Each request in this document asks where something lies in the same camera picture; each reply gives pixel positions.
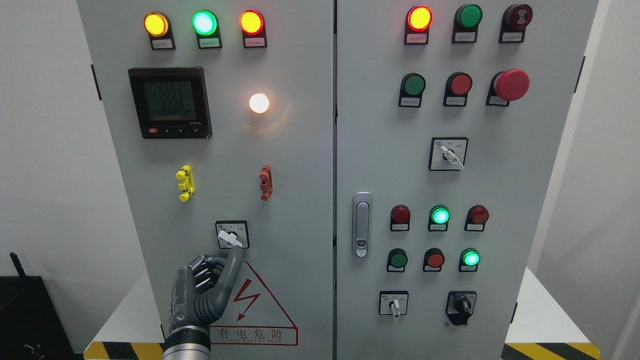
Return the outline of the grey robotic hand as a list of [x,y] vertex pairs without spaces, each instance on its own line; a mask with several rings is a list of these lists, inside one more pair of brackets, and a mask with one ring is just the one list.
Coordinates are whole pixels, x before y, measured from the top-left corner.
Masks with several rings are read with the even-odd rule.
[[207,329],[224,314],[242,267],[243,249],[234,245],[226,258],[201,254],[176,272],[169,330]]

